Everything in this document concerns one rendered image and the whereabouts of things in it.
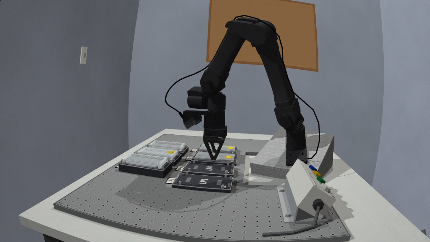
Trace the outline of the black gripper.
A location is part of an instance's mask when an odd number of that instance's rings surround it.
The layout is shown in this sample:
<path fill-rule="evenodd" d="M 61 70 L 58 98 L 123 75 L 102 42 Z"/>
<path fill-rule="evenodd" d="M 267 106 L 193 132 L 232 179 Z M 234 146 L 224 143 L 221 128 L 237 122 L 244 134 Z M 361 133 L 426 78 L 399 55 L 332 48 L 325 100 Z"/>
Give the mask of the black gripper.
<path fill-rule="evenodd" d="M 217 111 L 214 111 L 214 113 L 215 129 L 205 128 L 203 134 L 203 142 L 211 160 L 216 160 L 227 136 L 227 126 L 225 126 L 225 111 L 220 111 L 220 114 L 218 114 Z M 215 155 L 212 154 L 209 143 L 211 144 L 213 153 L 215 153 Z M 217 150 L 215 149 L 214 143 L 219 143 Z"/>

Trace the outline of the white control box with colored buttons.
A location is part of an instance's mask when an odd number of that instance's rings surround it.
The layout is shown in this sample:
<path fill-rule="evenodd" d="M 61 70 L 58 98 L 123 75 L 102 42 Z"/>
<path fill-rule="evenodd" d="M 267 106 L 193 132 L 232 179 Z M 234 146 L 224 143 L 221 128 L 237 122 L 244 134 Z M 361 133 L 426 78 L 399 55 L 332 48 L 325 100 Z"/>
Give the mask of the white control box with colored buttons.
<path fill-rule="evenodd" d="M 316 171 L 312 165 L 297 159 L 286 175 L 285 186 L 277 187 L 284 223 L 313 224 L 293 231 L 266 232 L 262 236 L 296 234 L 315 228 L 317 222 L 331 220 L 327 211 L 336 199 Z"/>

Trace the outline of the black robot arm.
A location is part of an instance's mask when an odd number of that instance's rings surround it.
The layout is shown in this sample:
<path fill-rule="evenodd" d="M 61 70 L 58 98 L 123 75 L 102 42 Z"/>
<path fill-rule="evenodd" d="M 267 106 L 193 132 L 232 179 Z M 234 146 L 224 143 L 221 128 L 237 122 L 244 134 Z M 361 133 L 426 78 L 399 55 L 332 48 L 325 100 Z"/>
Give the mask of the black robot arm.
<path fill-rule="evenodd" d="M 277 122 L 286 130 L 286 166 L 292 167 L 297 159 L 307 164 L 304 118 L 300 113 L 298 98 L 289 84 L 282 62 L 276 33 L 266 24 L 255 18 L 241 17 L 230 20 L 214 59 L 204 71 L 201 87 L 194 86 L 187 91 L 187 104 L 190 108 L 211 111 L 188 110 L 183 112 L 186 129 L 197 125 L 204 115 L 204 128 L 215 129 L 215 113 L 226 109 L 224 89 L 232 63 L 245 40 L 255 47 L 265 67 L 273 91 Z"/>

